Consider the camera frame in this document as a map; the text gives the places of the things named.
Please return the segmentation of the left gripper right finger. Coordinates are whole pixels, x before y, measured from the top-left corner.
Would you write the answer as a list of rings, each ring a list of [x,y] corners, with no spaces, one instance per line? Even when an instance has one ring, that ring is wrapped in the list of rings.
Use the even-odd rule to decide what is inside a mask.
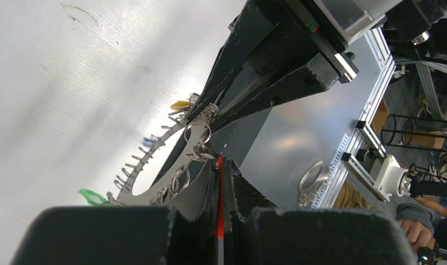
[[[277,208],[222,161],[223,264],[416,264],[398,225],[367,210]]]

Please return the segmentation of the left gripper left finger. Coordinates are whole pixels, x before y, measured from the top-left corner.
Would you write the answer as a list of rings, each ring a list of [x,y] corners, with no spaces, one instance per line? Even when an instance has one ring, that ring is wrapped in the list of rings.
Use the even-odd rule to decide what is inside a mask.
[[[31,224],[13,264],[211,264],[212,198],[206,162],[163,206],[50,208]]]

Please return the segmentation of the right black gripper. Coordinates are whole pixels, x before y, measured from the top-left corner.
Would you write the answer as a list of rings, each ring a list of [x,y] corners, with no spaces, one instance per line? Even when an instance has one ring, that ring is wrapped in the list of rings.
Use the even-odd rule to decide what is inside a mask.
[[[285,71],[273,71],[248,85],[211,124],[216,132],[263,110],[351,82],[359,70],[345,50],[373,28],[399,1],[246,1],[218,52],[203,92],[186,115],[196,116],[231,84],[251,53],[284,20],[308,31],[323,54]]]

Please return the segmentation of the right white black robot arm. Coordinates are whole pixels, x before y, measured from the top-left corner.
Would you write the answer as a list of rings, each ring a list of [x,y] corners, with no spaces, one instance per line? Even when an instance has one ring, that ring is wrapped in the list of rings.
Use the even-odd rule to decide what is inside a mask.
[[[346,48],[384,20],[412,45],[447,12],[447,1],[247,1],[220,49],[197,119],[249,66],[256,80],[212,119],[218,131],[245,116],[348,83],[358,74]]]

